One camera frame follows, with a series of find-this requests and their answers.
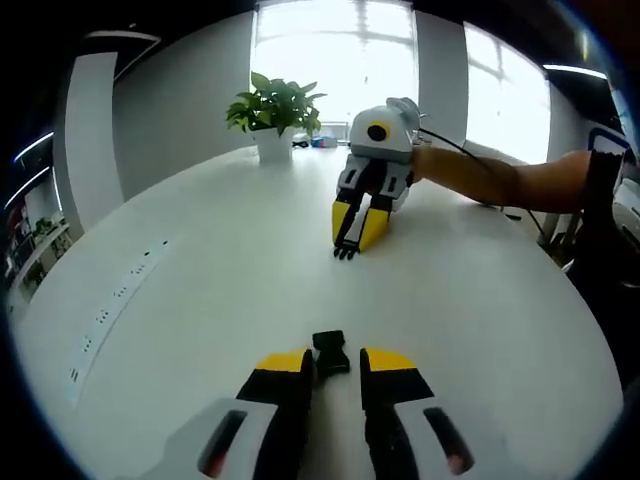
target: white flower pot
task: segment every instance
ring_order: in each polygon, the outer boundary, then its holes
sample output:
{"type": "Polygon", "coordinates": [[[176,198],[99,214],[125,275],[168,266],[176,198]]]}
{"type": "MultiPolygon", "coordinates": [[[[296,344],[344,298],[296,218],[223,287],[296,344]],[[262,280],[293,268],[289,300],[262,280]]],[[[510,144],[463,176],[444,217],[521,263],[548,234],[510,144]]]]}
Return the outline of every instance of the white flower pot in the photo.
{"type": "Polygon", "coordinates": [[[270,165],[291,162],[293,127],[285,128],[281,136],[278,136],[277,128],[256,130],[251,133],[253,133],[253,139],[258,146],[261,164],[270,165]]]}

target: potted plant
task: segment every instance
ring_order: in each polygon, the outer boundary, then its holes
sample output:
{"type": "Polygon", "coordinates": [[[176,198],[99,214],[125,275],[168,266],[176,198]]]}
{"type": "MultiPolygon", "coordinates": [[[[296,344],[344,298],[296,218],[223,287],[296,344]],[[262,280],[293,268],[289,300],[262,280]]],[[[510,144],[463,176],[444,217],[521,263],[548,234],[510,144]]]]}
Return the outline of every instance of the potted plant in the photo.
{"type": "Polygon", "coordinates": [[[300,87],[296,82],[269,80],[256,72],[251,72],[251,84],[255,91],[238,93],[242,101],[229,106],[227,127],[252,132],[261,163],[290,161],[294,128],[303,128],[309,136],[320,129],[313,101],[325,94],[307,96],[317,82],[300,87]]]}

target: human arm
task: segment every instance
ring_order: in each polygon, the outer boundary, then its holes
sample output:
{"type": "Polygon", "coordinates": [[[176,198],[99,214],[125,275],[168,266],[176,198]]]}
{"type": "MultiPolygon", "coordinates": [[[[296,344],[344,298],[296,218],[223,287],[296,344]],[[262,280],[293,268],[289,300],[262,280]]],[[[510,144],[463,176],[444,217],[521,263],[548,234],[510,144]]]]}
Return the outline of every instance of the human arm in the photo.
{"type": "Polygon", "coordinates": [[[470,156],[426,145],[414,148],[415,180],[431,180],[480,203],[540,212],[582,209],[591,152],[567,153],[555,162],[512,166],[497,159],[470,156]]]}

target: black cable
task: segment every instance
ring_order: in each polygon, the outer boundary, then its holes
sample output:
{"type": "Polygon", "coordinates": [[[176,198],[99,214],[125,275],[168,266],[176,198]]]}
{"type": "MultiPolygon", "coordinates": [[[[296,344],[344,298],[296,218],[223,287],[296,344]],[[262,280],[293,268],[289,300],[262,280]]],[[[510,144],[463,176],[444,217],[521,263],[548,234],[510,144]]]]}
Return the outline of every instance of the black cable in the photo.
{"type": "MultiPolygon", "coordinates": [[[[495,171],[489,166],[487,165],[487,163],[482,160],[480,157],[476,157],[473,153],[471,153],[469,150],[467,150],[466,148],[461,147],[460,145],[458,145],[457,143],[452,142],[451,140],[449,140],[448,138],[443,137],[442,135],[438,135],[437,133],[434,133],[430,130],[426,130],[422,127],[420,127],[418,129],[418,131],[422,132],[422,133],[426,133],[427,135],[430,135],[432,137],[437,138],[438,140],[442,140],[443,142],[451,145],[452,147],[457,148],[458,150],[460,150],[462,153],[465,153],[467,155],[469,155],[471,158],[473,158],[476,162],[478,162],[480,165],[482,165],[484,168],[487,169],[488,172],[491,173],[491,175],[496,175],[495,171]]],[[[525,208],[524,210],[527,211],[527,213],[529,214],[529,216],[531,217],[531,220],[533,220],[533,223],[536,224],[536,227],[538,228],[538,231],[540,232],[540,235],[542,235],[543,237],[544,235],[544,230],[542,230],[542,226],[540,226],[540,222],[538,222],[538,219],[536,217],[534,217],[533,213],[531,212],[531,210],[529,210],[528,208],[525,208]]]]}

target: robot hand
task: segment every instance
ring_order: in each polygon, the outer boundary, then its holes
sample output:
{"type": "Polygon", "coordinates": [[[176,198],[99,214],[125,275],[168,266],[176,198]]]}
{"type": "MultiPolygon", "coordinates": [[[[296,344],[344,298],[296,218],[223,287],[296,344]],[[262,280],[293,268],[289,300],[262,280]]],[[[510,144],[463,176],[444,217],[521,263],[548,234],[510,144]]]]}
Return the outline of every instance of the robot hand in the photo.
{"type": "Polygon", "coordinates": [[[350,260],[386,233],[391,212],[400,208],[413,182],[411,154],[419,127],[418,107],[408,98],[389,98],[386,105],[354,118],[351,154],[338,179],[332,208],[334,256],[350,260]],[[365,193],[371,194],[371,205],[358,240],[346,240],[365,193]]]}

